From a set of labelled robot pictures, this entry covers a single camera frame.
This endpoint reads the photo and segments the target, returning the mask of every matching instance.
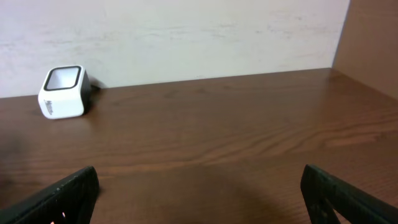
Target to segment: brown wooden surface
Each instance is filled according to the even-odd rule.
[[[398,99],[398,1],[351,0],[333,68]]]
[[[47,120],[36,96],[0,100],[0,207],[87,165],[92,223],[308,223],[314,163],[398,205],[398,102],[330,69],[102,91]]]

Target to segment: white box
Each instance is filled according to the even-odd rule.
[[[81,65],[56,67],[49,71],[38,101],[48,119],[80,116],[90,103],[90,81]]]

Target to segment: black object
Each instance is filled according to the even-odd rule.
[[[99,190],[94,167],[86,167],[30,198],[0,210],[0,224],[88,224]]]
[[[351,223],[398,223],[398,209],[313,165],[306,165],[301,191],[311,222],[340,223],[333,209]]]

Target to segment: wood grain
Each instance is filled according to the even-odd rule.
[[[5,98],[0,207],[93,165],[93,223],[308,223],[305,163],[395,204],[396,137],[398,102],[331,69],[107,89],[56,121]]]
[[[351,0],[333,68],[398,98],[398,2]]]

